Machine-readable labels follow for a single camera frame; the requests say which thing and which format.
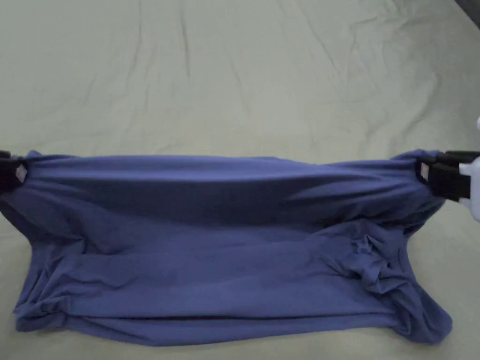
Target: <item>folded shirt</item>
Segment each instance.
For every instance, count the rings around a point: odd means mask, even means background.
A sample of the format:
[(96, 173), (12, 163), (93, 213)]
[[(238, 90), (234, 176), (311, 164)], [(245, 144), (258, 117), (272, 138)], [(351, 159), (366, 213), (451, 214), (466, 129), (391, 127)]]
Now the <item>folded shirt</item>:
[(438, 343), (452, 320), (407, 256), (443, 204), (416, 178), (425, 154), (31, 152), (24, 185), (0, 196), (32, 247), (17, 329), (167, 346), (374, 326)]

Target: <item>mattress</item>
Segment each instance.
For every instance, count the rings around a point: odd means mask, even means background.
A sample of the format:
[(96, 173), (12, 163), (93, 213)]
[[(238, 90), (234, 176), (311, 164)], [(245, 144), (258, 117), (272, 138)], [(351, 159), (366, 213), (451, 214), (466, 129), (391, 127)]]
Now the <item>mattress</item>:
[[(480, 32), (453, 0), (3, 1), (0, 144), (25, 155), (382, 159), (478, 150)], [(452, 316), (438, 346), (386, 329), (149, 348), (18, 333), (28, 242), (0, 221), (4, 359), (473, 359), (480, 224), (449, 203), (411, 240)]]

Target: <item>bed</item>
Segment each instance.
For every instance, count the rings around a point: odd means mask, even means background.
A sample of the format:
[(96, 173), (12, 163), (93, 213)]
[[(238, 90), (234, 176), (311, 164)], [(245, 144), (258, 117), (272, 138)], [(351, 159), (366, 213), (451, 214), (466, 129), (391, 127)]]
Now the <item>bed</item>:
[[(24, 155), (478, 150), (480, 31), (453, 0), (2, 1), (0, 145)], [(443, 207), (410, 241), (454, 320), (438, 346), (356, 329), (182, 348), (15, 331), (27, 241), (0, 220), (4, 359), (474, 359), (480, 225)]]

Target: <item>purple cloth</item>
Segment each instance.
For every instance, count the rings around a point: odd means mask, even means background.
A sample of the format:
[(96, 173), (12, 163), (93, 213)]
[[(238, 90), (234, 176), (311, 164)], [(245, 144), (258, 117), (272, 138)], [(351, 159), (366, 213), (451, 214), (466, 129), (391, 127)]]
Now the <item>purple cloth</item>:
[(424, 154), (31, 153), (25, 184), (0, 197), (32, 246), (17, 329), (165, 346), (375, 326), (438, 343), (451, 318), (407, 257), (443, 204), (416, 179)]

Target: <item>black clip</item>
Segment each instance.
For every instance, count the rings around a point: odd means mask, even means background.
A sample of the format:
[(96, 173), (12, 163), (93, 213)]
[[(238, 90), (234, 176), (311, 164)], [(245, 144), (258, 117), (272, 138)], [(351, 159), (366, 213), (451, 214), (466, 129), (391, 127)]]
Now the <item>black clip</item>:
[(459, 164), (471, 164), (480, 152), (447, 151), (424, 156), (416, 163), (417, 178), (430, 187), (434, 196), (459, 201), (470, 198), (470, 176), (460, 174)]
[(0, 150), (0, 193), (10, 192), (21, 186), (27, 175), (26, 162), (12, 158), (8, 151)]

